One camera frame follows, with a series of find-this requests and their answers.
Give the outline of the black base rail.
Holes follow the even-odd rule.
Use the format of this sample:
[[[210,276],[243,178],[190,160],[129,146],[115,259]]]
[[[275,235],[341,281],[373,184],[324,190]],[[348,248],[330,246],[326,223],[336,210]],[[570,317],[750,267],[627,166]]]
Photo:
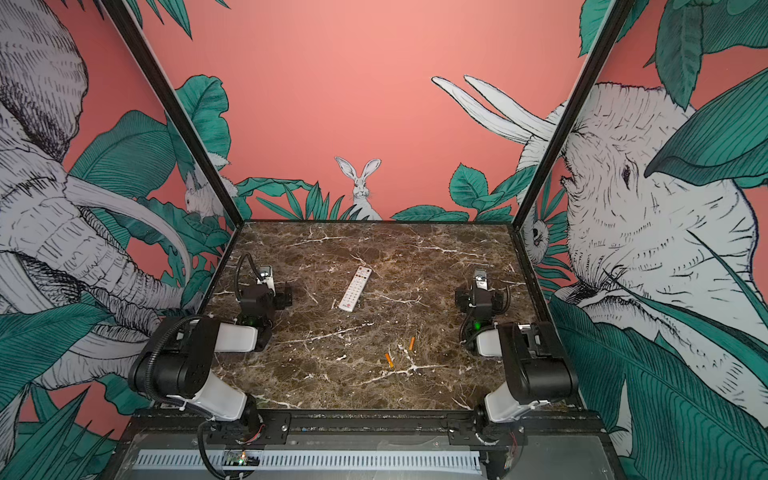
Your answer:
[[[445,437],[451,446],[472,450],[523,447],[536,437],[588,438],[603,446],[611,441],[600,416],[589,410],[534,410],[511,423],[492,423],[473,410],[307,410],[266,409],[246,413],[240,420],[216,421],[213,440],[237,446],[239,439],[256,440],[255,447],[284,446],[309,435]]]

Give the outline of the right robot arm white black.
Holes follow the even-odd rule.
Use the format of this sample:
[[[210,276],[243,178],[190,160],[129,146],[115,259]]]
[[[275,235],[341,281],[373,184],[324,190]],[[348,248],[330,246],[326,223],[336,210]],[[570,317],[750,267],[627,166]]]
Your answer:
[[[502,361],[504,381],[475,408],[475,438],[485,446],[501,443],[490,432],[512,424],[538,408],[574,397],[578,376],[551,322],[500,322],[511,306],[511,293],[483,282],[455,290],[455,304],[464,315],[460,345],[473,355]]]

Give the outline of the left black frame post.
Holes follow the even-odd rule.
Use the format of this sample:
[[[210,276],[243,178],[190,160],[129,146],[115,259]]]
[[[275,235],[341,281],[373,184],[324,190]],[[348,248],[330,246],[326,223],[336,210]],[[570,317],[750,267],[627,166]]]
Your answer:
[[[227,192],[218,171],[214,168],[204,143],[183,108],[176,91],[170,85],[167,75],[158,63],[132,12],[124,1],[101,1],[101,4],[169,115],[182,143],[189,150],[225,212],[233,221],[235,229],[241,228],[244,224],[243,217],[231,195]]]

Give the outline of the small green circuit board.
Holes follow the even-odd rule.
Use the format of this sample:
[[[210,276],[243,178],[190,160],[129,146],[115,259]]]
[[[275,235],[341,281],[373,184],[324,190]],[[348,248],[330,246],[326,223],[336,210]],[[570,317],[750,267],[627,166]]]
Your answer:
[[[223,455],[222,466],[225,469],[257,467],[261,457],[256,451],[226,451]]]

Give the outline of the right black frame post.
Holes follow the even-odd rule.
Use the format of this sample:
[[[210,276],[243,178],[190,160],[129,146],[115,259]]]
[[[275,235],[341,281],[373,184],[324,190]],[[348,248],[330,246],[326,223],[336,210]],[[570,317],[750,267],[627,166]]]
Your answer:
[[[556,126],[552,139],[548,142],[545,154],[537,167],[523,203],[519,207],[518,213],[512,223],[512,229],[515,233],[522,230],[523,223],[532,209],[534,201],[536,200],[539,191],[542,189],[547,175],[556,160],[560,157],[561,150],[565,145],[567,137],[589,97],[592,86],[595,84],[602,71],[633,5],[634,2],[630,0],[619,0],[611,3],[595,44],[588,55],[584,68],[582,69],[573,92],[565,105],[563,114]]]

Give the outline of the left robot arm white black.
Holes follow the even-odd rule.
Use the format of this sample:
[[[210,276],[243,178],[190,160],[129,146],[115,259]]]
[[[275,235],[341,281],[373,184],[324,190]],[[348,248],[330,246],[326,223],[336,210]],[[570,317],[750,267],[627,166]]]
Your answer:
[[[129,370],[128,385],[151,400],[189,411],[222,430],[229,442],[248,445],[264,436],[266,421],[255,398],[212,371],[217,353],[263,351],[278,310],[293,303],[288,283],[238,287],[240,315],[233,323],[191,315],[167,317]]]

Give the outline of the white remote control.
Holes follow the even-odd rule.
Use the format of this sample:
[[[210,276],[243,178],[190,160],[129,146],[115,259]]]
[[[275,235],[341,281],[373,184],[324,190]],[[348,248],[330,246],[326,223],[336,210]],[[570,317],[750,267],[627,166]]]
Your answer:
[[[352,312],[362,295],[362,292],[370,278],[372,269],[360,266],[355,272],[347,290],[345,291],[338,308],[342,311]]]

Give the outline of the black frame post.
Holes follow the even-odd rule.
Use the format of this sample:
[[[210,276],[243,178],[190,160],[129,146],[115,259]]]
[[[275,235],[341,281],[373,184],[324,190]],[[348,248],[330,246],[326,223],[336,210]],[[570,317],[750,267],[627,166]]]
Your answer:
[[[536,200],[539,191],[542,189],[547,175],[556,160],[560,157],[561,150],[565,145],[567,137],[589,97],[592,86],[595,84],[602,71],[633,5],[634,2],[630,0],[619,0],[611,3],[595,44],[588,55],[584,68],[582,69],[573,92],[565,105],[563,114],[556,126],[552,139],[548,142],[545,154],[537,167],[523,203],[519,207],[518,213],[512,223],[512,229],[515,233],[522,230],[523,223],[532,209],[534,201]]]
[[[218,171],[214,168],[204,143],[183,108],[176,91],[170,85],[167,75],[158,63],[132,12],[124,1],[101,1],[101,4],[169,115],[182,143],[189,150],[225,212],[233,221],[235,229],[241,228],[244,224],[243,217],[231,195],[227,192]]]

